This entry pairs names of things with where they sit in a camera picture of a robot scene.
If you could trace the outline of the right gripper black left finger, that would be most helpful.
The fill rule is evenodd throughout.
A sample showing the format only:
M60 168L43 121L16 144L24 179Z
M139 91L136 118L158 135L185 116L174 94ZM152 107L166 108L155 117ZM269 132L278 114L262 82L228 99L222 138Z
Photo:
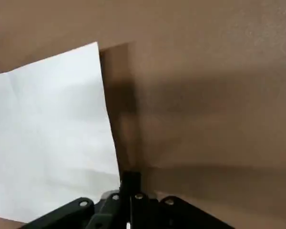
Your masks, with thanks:
M119 190L104 193L98 203L77 198L23 226L22 229L109 229L131 190L131 172L122 175Z

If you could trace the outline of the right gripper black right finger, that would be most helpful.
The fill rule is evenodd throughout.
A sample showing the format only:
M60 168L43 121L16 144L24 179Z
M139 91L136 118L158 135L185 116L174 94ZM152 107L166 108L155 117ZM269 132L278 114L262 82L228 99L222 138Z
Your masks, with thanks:
M232 226L175 197L150 198L141 189L141 174L131 172L132 229L231 229Z

